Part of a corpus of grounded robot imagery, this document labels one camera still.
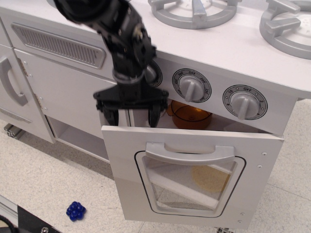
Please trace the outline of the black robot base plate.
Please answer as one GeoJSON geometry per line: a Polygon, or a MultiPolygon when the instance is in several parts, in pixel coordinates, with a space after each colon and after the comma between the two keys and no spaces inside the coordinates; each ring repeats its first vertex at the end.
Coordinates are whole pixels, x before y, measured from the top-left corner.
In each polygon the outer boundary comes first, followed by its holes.
{"type": "Polygon", "coordinates": [[[14,204],[0,204],[0,221],[8,219],[14,226],[14,232],[17,233],[59,233],[54,226],[41,220],[37,216],[28,212],[24,208],[14,204]]]}

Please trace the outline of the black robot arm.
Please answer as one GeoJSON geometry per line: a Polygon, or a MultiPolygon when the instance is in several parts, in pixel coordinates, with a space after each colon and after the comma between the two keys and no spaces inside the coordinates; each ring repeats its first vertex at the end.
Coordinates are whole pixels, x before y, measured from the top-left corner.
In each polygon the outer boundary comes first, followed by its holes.
{"type": "Polygon", "coordinates": [[[151,87],[157,79],[151,67],[156,47],[139,13],[127,0],[56,0],[54,4],[67,20],[100,34],[112,56],[117,84],[93,95],[109,125],[119,124],[121,109],[147,109],[149,125],[155,128],[168,107],[169,93],[151,87]]]}

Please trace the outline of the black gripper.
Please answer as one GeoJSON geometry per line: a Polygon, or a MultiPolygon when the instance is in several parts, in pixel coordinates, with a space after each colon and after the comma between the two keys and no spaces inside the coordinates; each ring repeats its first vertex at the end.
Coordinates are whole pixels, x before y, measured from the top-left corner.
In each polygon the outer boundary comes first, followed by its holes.
{"type": "Polygon", "coordinates": [[[151,87],[144,80],[137,84],[117,84],[93,94],[96,107],[111,126],[119,125],[119,110],[148,109],[148,123],[155,128],[160,113],[168,107],[169,93],[151,87]]]}

